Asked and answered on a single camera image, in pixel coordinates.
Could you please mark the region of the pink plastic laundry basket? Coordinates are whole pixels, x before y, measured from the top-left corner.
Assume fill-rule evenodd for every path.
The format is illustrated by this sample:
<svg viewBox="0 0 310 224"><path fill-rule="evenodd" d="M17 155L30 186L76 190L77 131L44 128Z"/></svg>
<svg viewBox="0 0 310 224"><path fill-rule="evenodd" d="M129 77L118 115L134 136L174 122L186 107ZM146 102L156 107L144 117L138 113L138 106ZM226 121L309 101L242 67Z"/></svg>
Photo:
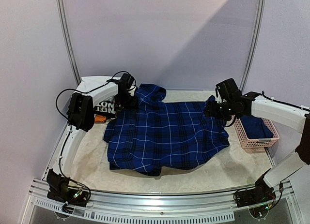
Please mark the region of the pink plastic laundry basket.
<svg viewBox="0 0 310 224"><path fill-rule="evenodd" d="M261 138L261 139L249 139L245 133L244 127L237 119L234 123L234 127L240 141L242 149L247 153L259 153L265 151L265 148L272 147L276 142L279 141L279 134L271 120L263 119L263 122L268 129L273 133L273 138Z"/></svg>

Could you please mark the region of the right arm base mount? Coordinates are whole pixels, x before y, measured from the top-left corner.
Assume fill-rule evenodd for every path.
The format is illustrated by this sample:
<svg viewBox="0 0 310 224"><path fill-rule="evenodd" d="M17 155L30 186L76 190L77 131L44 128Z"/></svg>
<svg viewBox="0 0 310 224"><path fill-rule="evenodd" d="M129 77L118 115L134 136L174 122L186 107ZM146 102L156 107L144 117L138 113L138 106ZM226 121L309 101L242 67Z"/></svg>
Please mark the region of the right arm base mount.
<svg viewBox="0 0 310 224"><path fill-rule="evenodd" d="M281 200L284 191L283 183L279 183L279 198L276 198L276 193L273 187L269 187L262 177L254 184L253 189L239 189L233 194L233 199L237 207L245 207L256 205L249 208L250 214L258 218L260 215L267 214Z"/></svg>

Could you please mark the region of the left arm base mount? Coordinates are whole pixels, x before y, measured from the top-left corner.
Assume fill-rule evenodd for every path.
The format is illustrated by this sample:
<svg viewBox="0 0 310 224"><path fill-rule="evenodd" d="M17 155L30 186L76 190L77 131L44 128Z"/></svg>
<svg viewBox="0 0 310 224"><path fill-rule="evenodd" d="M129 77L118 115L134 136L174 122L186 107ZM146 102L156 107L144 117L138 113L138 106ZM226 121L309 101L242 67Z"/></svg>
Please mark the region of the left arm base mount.
<svg viewBox="0 0 310 224"><path fill-rule="evenodd" d="M47 198L62 202L62 212L73 214L74 208L86 207L91 198L91 190L71 178L55 173L52 169L48 171L46 181L49 185Z"/></svg>

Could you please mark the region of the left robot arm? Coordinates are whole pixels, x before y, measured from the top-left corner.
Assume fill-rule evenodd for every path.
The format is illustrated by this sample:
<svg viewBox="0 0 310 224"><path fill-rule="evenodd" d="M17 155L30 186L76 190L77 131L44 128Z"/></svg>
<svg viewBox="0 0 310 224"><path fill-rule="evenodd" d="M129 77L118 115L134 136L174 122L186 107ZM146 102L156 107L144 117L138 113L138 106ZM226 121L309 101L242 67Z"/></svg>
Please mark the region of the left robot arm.
<svg viewBox="0 0 310 224"><path fill-rule="evenodd" d="M72 191L60 182L69 178L79 145L95 124L95 115L115 118L121 108L137 107L136 88L135 78L120 71L113 76L83 77L78 87L71 89L68 111L62 114L67 120L64 141L46 175L46 181L54 187L54 195L62 202L72 198Z"/></svg>

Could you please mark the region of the blue plaid flannel shirt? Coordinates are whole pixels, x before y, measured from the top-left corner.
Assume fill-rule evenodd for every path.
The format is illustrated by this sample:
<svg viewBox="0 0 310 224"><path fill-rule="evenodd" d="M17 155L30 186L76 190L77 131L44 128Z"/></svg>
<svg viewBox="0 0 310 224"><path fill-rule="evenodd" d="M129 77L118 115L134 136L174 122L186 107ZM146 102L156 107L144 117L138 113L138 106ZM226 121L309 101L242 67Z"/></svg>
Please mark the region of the blue plaid flannel shirt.
<svg viewBox="0 0 310 224"><path fill-rule="evenodd" d="M229 146L223 123L204 114L205 101L166 103L167 91L141 84L137 109L123 109L106 127L110 170L151 177L163 167L192 170Z"/></svg>

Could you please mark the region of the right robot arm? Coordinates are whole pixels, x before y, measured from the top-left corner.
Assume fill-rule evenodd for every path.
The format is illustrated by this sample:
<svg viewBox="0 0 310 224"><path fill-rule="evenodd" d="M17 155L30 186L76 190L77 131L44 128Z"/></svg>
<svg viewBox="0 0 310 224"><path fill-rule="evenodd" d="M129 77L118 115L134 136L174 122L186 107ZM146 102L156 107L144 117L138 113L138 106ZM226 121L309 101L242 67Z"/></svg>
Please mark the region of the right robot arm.
<svg viewBox="0 0 310 224"><path fill-rule="evenodd" d="M238 207L274 199L274 186L310 163L310 109L269 98L264 92L243 95L232 78L218 83L215 91L217 98L207 103L204 113L234 125L244 149L273 146L279 140L275 122L302 134L296 149L261 175L253 189L234 194Z"/></svg>

